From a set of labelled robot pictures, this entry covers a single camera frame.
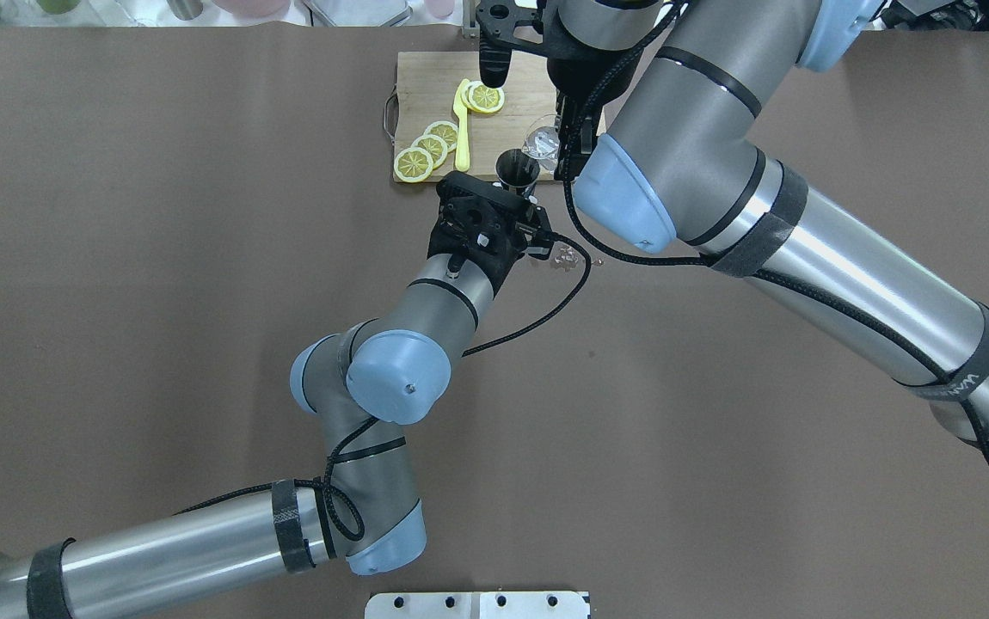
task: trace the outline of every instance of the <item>light blue joint cap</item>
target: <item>light blue joint cap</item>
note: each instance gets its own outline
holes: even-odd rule
[[[315,409],[310,407],[310,402],[307,402],[307,395],[303,391],[303,372],[307,369],[307,360],[310,359],[310,355],[318,348],[319,344],[332,337],[334,337],[334,334],[329,334],[329,336],[310,345],[292,362],[292,371],[289,372],[289,389],[292,391],[292,397],[295,397],[295,403],[299,404],[303,412],[316,414]]]
[[[679,236],[651,183],[608,133],[598,138],[597,148],[574,181],[574,204],[648,254],[658,254]]]
[[[817,71],[835,66],[880,5],[881,0],[824,0],[796,66]]]
[[[406,426],[427,416],[448,388],[452,364],[426,334],[393,329],[374,334],[353,355],[349,395],[369,415]]]
[[[399,569],[417,559],[424,551],[426,541],[422,501],[419,501],[419,505],[385,536],[373,542],[369,548],[347,556],[346,561],[349,561],[349,569],[358,576],[391,572],[392,569]]]

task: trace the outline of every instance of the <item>lemon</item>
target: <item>lemon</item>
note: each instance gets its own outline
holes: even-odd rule
[[[432,133],[417,137],[411,145],[427,150],[433,156],[433,166],[435,169],[440,168],[440,164],[445,163],[448,157],[448,144],[445,144],[443,138],[434,136]]]
[[[433,172],[433,156],[429,151],[411,146],[396,156],[396,176],[404,183],[421,183]]]
[[[483,82],[472,82],[464,91],[464,105],[475,113],[497,113],[506,105],[506,93],[501,88],[483,86]]]
[[[445,144],[448,144],[448,150],[445,154],[451,153],[456,149],[456,132],[459,129],[456,127],[455,122],[448,120],[439,120],[437,122],[429,123],[427,129],[423,131],[423,134],[429,134],[429,136],[436,136],[445,140]]]

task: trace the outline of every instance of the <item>cutting board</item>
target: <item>cutting board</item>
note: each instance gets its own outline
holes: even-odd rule
[[[457,122],[452,114],[452,96],[462,79],[479,79],[479,52],[400,52],[396,71],[399,95],[399,125],[396,127],[395,156],[415,141],[429,123],[436,120]],[[506,105],[497,113],[470,113],[468,132],[471,169],[468,174],[495,181],[495,160],[503,152],[519,149],[530,126],[556,111],[556,89],[549,81],[545,58],[532,54],[513,55],[506,80]],[[452,172],[454,154],[426,180],[436,183]],[[392,177],[399,181],[392,172]],[[541,181],[552,181],[552,173],[541,169]]]

